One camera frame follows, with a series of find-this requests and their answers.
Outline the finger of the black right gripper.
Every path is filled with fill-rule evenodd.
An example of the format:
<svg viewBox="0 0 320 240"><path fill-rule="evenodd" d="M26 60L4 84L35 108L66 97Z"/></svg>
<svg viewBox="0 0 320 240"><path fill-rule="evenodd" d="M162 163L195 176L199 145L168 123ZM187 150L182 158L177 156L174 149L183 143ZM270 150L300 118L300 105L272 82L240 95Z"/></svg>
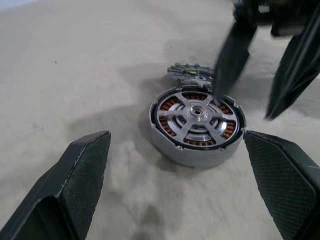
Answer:
<svg viewBox="0 0 320 240"><path fill-rule="evenodd" d="M273 78L265 119L272 121L293 105L320 74L320 9L294 35Z"/></svg>
<svg viewBox="0 0 320 240"><path fill-rule="evenodd" d="M250 56L249 47L257 26L248 21L236 21L221 48L215 64L215 87L217 96L229 94L239 80Z"/></svg>

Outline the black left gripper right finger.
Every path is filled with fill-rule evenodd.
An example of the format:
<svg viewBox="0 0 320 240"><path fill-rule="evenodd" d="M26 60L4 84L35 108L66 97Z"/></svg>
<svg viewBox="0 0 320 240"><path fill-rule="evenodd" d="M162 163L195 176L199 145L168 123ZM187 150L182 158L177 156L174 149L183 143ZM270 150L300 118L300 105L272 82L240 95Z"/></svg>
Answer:
<svg viewBox="0 0 320 240"><path fill-rule="evenodd" d="M248 130L259 193L283 240L320 240L320 166L297 144Z"/></svg>

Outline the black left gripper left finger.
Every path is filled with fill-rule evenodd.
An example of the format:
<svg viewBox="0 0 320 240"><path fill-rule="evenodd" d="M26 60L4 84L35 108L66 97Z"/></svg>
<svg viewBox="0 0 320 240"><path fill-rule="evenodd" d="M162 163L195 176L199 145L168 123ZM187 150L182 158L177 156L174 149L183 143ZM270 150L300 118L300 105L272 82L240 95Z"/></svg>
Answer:
<svg viewBox="0 0 320 240"><path fill-rule="evenodd" d="M73 141L33 185L0 240L85 240L99 201L110 131Z"/></svg>

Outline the silver motor cover plate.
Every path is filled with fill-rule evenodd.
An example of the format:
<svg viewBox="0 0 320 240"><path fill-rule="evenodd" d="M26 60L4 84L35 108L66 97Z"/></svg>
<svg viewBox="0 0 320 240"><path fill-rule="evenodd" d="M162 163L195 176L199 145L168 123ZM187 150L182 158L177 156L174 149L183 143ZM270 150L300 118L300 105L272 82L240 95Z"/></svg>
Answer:
<svg viewBox="0 0 320 240"><path fill-rule="evenodd" d="M199 64L175 63L167 68L167 74L182 85L197 85L201 88L213 89L216 73L209 67Z"/></svg>

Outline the grey motor stator housing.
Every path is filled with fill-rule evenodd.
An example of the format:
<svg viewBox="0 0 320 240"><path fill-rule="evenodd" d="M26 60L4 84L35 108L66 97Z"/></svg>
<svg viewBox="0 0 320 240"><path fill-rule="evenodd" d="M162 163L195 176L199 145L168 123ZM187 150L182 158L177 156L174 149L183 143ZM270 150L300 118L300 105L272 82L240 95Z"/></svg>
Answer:
<svg viewBox="0 0 320 240"><path fill-rule="evenodd" d="M194 88L198 88L198 89L204 89L204 90L212 93L209 89L199 87L196 85L186 85L186 86L183 86L180 88L188 88L190 86L192 86ZM219 149L215 149L215 150L186 149L186 148L183 148L179 145L174 145L174 143L171 142L170 140L168 140L164 136L164 134L162 134L155 127L155 125L152 123L151 110L152 110L152 106L155 104L155 101L151 104L150 110L149 110L150 136L151 136L152 142L155 145L155 147L157 147L159 149L159 151L164 156L166 156L169 160L171 160L173 163L181 165L181 166L185 166L185 167L190 167L190 168L209 169L209 168L214 168L214 167L222 164L224 161L231 158L236 153L236 151L240 145L240 142L243 138L243 135L245 133L246 120L245 120L244 132L241 135L241 137L238 140L236 140L233 144L228 145L225 148L219 148Z"/></svg>

